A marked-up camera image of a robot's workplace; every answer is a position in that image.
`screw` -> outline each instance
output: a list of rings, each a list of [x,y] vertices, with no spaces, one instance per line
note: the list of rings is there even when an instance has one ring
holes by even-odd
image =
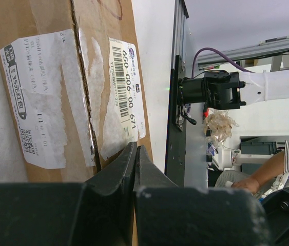
[[[289,202],[282,201],[281,204],[280,204],[280,207],[281,207],[282,210],[289,211]]]
[[[184,72],[185,71],[185,62],[182,61],[182,71]]]

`white label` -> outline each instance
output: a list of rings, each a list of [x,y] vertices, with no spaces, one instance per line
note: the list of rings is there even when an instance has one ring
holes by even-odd
[[[138,58],[135,45],[110,38],[110,81],[114,86],[114,107],[127,141],[145,137],[145,118]]]
[[[1,49],[24,157],[46,169],[66,166],[57,55],[66,38],[74,38],[72,30],[19,38]]]

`person's arm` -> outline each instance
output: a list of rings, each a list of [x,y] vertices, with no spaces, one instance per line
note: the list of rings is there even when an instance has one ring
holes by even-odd
[[[258,190],[272,178],[282,174],[284,170],[284,152],[272,156],[253,175],[232,185],[232,188],[248,189],[255,194]]]
[[[252,176],[232,185],[233,188],[245,188],[253,194],[272,178],[289,173],[289,142],[286,141],[285,151],[271,157],[260,169]]]

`clear packing tape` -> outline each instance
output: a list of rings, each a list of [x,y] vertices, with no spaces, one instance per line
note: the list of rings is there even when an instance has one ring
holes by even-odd
[[[232,136],[232,126],[239,125],[228,116],[228,111],[210,109],[210,114],[204,120],[204,133],[211,130],[211,134],[206,138],[207,142],[212,142],[216,147]]]

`barcode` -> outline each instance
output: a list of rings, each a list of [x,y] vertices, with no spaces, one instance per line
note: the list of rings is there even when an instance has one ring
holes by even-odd
[[[119,111],[121,117],[129,116],[127,105],[127,91],[125,82],[122,51],[118,47],[112,47],[115,76],[117,81],[117,93],[119,100]]]
[[[24,151],[35,154],[35,148],[33,147],[31,130],[20,129],[20,134],[21,134],[21,142],[22,142]]]
[[[125,131],[125,133],[126,133],[127,137],[129,137],[129,131],[128,131],[128,127],[124,127],[124,131]]]

